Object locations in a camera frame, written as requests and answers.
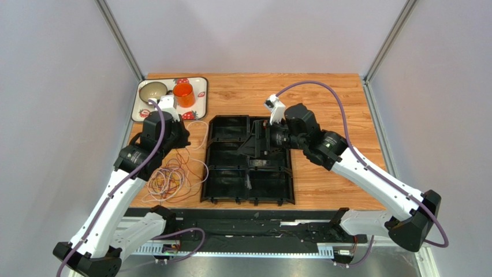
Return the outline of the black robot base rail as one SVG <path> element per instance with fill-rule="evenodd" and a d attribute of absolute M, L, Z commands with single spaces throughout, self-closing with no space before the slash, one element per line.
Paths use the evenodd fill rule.
<path fill-rule="evenodd" d="M 188 229 L 174 239 L 191 251 L 205 237 L 199 253 L 315 254 L 318 245 L 359 250 L 370 238 L 349 235 L 336 225 L 335 210 L 174 208 L 176 219 L 164 234 Z"/>

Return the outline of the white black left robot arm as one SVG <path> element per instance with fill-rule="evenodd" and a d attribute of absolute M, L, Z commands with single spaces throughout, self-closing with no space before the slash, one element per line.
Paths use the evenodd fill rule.
<path fill-rule="evenodd" d="M 116 276 L 122 263 L 147 241 L 176 229 L 176 214 L 156 205 L 122 232 L 117 227 L 137 193 L 173 149 L 190 145 L 182 116 L 153 111 L 143 129 L 120 150 L 102 197 L 81 229 L 59 242 L 53 255 L 82 276 Z"/>

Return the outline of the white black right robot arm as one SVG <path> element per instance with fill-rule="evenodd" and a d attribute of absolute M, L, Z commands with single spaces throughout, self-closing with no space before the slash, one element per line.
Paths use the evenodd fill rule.
<path fill-rule="evenodd" d="M 438 215 L 442 197 L 434 190 L 422 192 L 381 169 L 340 134 L 323 130 L 305 105 L 275 107 L 268 120 L 256 120 L 239 147 L 250 158 L 283 149 L 299 149 L 313 164 L 350 180 L 384 205 L 383 211 L 349 209 L 339 220 L 350 235 L 390 238 L 405 250 L 418 252 Z"/>

